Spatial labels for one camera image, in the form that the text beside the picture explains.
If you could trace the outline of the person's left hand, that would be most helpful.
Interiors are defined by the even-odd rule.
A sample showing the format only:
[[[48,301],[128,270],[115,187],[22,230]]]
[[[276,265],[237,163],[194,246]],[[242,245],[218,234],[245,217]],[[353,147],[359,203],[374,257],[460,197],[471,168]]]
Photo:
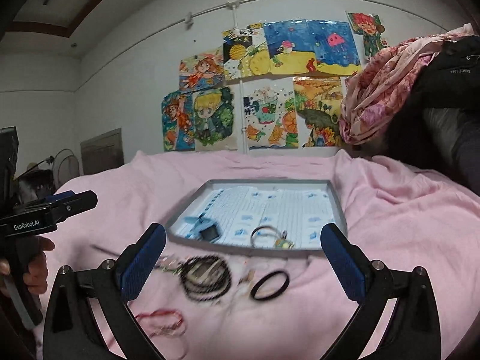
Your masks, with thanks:
[[[23,275],[28,291],[33,295],[41,295],[47,291],[47,256],[46,252],[55,249],[55,243],[49,238],[39,236],[40,251],[28,264],[28,270]]]

